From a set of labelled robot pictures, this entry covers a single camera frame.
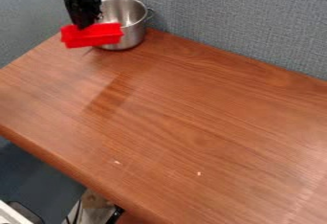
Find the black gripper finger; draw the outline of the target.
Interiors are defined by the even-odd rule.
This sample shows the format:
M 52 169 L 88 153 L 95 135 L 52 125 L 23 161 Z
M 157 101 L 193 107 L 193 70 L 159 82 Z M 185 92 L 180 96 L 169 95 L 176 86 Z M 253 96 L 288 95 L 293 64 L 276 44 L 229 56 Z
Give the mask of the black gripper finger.
M 72 5 L 68 7 L 68 13 L 73 24 L 83 30 L 95 24 L 103 12 L 99 6 L 91 5 L 83 8 L 77 5 Z

